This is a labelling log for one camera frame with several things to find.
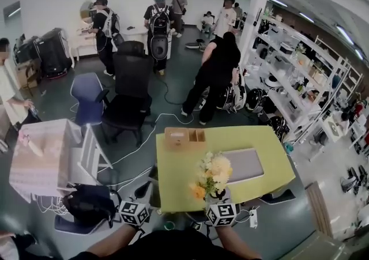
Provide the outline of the grey tray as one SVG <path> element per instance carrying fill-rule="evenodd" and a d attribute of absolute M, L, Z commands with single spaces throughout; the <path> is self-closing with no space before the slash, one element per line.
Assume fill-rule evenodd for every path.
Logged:
<path fill-rule="evenodd" d="M 245 182 L 264 176 L 263 166 L 255 148 L 223 152 L 232 168 L 228 184 Z"/>

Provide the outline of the white ladder shelf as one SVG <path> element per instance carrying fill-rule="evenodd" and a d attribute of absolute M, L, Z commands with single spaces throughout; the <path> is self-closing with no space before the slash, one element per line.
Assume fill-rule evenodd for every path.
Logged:
<path fill-rule="evenodd" d="M 314 43 L 328 53 L 339 65 L 332 82 L 337 83 L 334 88 L 338 90 L 337 97 L 341 100 L 349 102 L 350 98 L 355 94 L 359 84 L 363 80 L 363 74 L 358 72 L 350 63 L 349 59 L 341 56 L 331 46 L 325 43 L 318 35 Z"/>

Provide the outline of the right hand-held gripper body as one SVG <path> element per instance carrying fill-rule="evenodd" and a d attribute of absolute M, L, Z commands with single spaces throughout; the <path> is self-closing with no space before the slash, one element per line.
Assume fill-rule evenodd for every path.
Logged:
<path fill-rule="evenodd" d="M 240 213 L 240 204 L 206 204 L 205 216 L 206 223 L 213 227 L 222 227 L 232 225 Z"/>

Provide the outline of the white shelving rack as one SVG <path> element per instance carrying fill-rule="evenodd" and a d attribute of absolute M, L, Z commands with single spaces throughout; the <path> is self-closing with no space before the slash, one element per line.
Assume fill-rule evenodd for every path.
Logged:
<path fill-rule="evenodd" d="M 284 141 L 303 141 L 347 78 L 349 60 L 323 41 L 259 14 L 245 63 L 249 86 L 264 89 L 285 119 Z"/>

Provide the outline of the person's left forearm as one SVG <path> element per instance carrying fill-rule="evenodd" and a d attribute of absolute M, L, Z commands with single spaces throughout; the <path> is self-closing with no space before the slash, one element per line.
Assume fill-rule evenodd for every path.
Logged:
<path fill-rule="evenodd" d="M 106 238 L 90 246 L 90 248 L 87 249 L 87 252 L 98 257 L 107 257 L 128 246 L 136 233 L 136 228 L 131 225 L 122 225 Z"/>

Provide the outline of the cardboard box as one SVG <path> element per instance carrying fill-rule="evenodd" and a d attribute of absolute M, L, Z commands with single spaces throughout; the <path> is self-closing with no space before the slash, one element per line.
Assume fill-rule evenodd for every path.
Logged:
<path fill-rule="evenodd" d="M 16 74 L 21 89 L 29 90 L 37 87 L 42 79 L 41 61 L 39 59 L 31 59 L 20 63 L 16 67 Z"/>

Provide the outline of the pink cloth-covered box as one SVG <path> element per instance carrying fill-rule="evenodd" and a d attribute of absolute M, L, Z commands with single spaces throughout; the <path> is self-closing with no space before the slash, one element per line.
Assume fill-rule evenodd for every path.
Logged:
<path fill-rule="evenodd" d="M 82 144 L 81 127 L 68 119 L 23 125 L 15 145 L 9 183 L 28 203 L 70 192 L 69 152 Z"/>

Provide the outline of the white vanity desk with mirror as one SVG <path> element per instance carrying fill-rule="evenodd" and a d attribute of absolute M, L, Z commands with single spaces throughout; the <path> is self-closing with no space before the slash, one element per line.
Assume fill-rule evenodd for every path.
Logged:
<path fill-rule="evenodd" d="M 91 0 L 84 1 L 80 7 L 80 25 L 77 27 L 75 34 L 68 38 L 72 69 L 75 68 L 76 62 L 80 61 L 80 48 L 93 47 L 95 45 L 95 34 L 88 31 L 93 26 L 93 18 L 96 12 L 97 9 Z"/>

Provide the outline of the yellow-green table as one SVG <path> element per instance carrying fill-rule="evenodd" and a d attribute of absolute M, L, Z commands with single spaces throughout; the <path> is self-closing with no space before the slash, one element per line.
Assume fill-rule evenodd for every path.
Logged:
<path fill-rule="evenodd" d="M 196 199 L 189 184 L 195 179 L 195 168 L 207 152 L 227 152 L 255 148 L 264 176 L 229 185 L 240 203 L 272 193 L 294 180 L 295 174 L 287 154 L 270 126 L 231 126 L 205 128 L 207 147 L 200 150 L 170 150 L 164 134 L 156 136 L 157 169 L 161 210 L 192 212 L 205 207 Z"/>

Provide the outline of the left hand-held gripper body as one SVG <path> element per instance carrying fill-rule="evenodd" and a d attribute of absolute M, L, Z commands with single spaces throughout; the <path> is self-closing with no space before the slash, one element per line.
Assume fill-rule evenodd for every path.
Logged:
<path fill-rule="evenodd" d="M 150 218 L 150 198 L 130 195 L 119 205 L 119 214 L 124 223 L 140 227 Z"/>

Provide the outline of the person's right forearm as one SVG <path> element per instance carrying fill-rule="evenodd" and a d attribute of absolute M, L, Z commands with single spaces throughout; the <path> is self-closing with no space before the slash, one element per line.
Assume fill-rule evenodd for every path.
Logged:
<path fill-rule="evenodd" d="M 223 247 L 246 260 L 261 260 L 262 257 L 244 242 L 230 225 L 215 228 Z"/>

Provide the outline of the white vase with yellow flowers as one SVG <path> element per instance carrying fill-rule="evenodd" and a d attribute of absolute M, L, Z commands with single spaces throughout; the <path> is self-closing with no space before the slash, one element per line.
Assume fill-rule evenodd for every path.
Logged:
<path fill-rule="evenodd" d="M 207 152 L 195 168 L 195 179 L 189 188 L 196 199 L 222 200 L 233 168 L 230 160 L 221 152 Z"/>

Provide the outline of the black bag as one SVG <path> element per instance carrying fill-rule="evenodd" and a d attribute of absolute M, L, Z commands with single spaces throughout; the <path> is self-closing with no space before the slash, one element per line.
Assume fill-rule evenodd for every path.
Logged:
<path fill-rule="evenodd" d="M 92 227 L 104 220 L 112 228 L 122 199 L 107 186 L 79 184 L 62 202 L 78 225 Z"/>

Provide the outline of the wooden slatted panel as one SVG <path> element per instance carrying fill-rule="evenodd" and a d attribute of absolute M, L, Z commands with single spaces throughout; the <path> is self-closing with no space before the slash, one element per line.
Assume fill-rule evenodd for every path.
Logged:
<path fill-rule="evenodd" d="M 316 229 L 333 238 L 332 225 L 318 182 L 310 183 L 305 188 L 305 192 L 312 210 L 312 217 Z"/>

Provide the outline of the black rolling case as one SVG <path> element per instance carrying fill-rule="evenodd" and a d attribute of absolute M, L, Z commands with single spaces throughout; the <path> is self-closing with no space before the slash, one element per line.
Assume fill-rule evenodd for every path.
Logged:
<path fill-rule="evenodd" d="M 68 73 L 71 68 L 71 59 L 67 36 L 62 28 L 54 28 L 38 38 L 36 49 L 45 77 L 59 78 Z"/>
<path fill-rule="evenodd" d="M 32 36 L 30 39 L 23 42 L 23 44 L 16 50 L 16 64 L 21 64 L 30 60 L 39 58 L 36 49 L 36 43 L 39 40 L 37 36 Z"/>

